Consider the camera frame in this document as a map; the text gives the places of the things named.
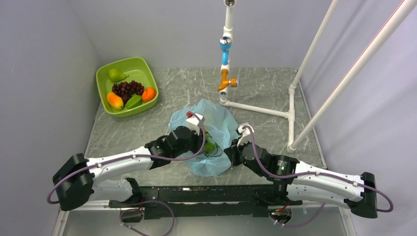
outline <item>blue valve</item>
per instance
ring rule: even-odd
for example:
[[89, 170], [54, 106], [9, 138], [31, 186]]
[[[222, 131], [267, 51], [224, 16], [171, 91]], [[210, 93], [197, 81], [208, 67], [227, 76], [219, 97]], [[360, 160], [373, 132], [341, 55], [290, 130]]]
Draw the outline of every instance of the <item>blue valve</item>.
[[222, 65], [227, 65], [229, 63], [229, 49], [232, 46], [232, 39], [230, 37], [224, 36], [220, 39], [220, 48], [222, 50]]

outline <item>robotic arm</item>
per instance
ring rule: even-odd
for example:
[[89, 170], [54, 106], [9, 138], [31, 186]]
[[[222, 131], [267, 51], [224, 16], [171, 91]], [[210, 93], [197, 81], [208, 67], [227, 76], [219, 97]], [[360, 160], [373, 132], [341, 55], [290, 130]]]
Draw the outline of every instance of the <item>robotic arm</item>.
[[[85, 159], [82, 154], [72, 156], [53, 177], [61, 209], [72, 210], [94, 200], [116, 200], [126, 205], [140, 203], [143, 197], [135, 179], [109, 179], [132, 171], [158, 168], [172, 160], [192, 158], [173, 159], [187, 151], [195, 153], [193, 156], [200, 154], [205, 144], [200, 126], [203, 127], [205, 119], [194, 115], [188, 114], [186, 126], [133, 151], [102, 158]], [[373, 174], [343, 175], [295, 158], [270, 154], [253, 143], [253, 129], [247, 123], [240, 125], [237, 132], [240, 138], [233, 140], [224, 152], [232, 166], [243, 164], [273, 183], [272, 194], [258, 196], [266, 202], [277, 205], [299, 205], [303, 200], [330, 203], [349, 208], [353, 214], [362, 217], [377, 217], [376, 193], [363, 187], [375, 187]]]

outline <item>green fruit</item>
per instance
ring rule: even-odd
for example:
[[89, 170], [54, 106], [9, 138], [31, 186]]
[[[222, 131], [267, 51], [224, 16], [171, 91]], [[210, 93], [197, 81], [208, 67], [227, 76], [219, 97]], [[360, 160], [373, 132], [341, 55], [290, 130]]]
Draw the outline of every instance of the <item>green fruit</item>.
[[117, 81], [126, 79], [126, 75], [117, 68], [112, 68], [109, 70], [109, 79], [111, 82], [116, 83]]
[[126, 107], [127, 107], [128, 109], [130, 109], [130, 108], [134, 108], [134, 107], [139, 106], [141, 103], [142, 103], [142, 96], [135, 95], [135, 96], [131, 97], [131, 98], [129, 99], [129, 101], [127, 101], [127, 103], [126, 103]]

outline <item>white wall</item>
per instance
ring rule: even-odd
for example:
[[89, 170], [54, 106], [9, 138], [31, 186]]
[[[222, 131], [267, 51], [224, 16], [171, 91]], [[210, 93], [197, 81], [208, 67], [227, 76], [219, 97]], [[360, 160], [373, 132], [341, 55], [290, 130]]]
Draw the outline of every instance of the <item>white wall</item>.
[[0, 235], [51, 235], [46, 195], [86, 147], [99, 64], [67, 0], [0, 0]]
[[[316, 112], [401, 0], [340, 1], [301, 82]], [[394, 202], [355, 217], [359, 236], [415, 235], [417, 226], [417, 9], [316, 126], [331, 170], [375, 174]], [[387, 202], [378, 197], [378, 207]]]
[[[219, 67], [223, 0], [69, 0], [101, 60]], [[299, 67], [331, 0], [238, 0], [233, 67]]]

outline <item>orange faucet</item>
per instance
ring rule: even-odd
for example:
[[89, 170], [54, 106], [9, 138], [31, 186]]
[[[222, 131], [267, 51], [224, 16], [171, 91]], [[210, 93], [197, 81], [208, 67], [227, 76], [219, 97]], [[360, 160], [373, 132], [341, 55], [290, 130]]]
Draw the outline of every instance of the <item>orange faucet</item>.
[[219, 91], [222, 91], [223, 89], [225, 89], [227, 86], [232, 86], [232, 87], [237, 87], [239, 84], [239, 81], [237, 78], [233, 77], [232, 79], [228, 80], [227, 79], [227, 75], [229, 74], [229, 72], [227, 70], [222, 70], [222, 79], [220, 81], [220, 86], [217, 87], [217, 89]]

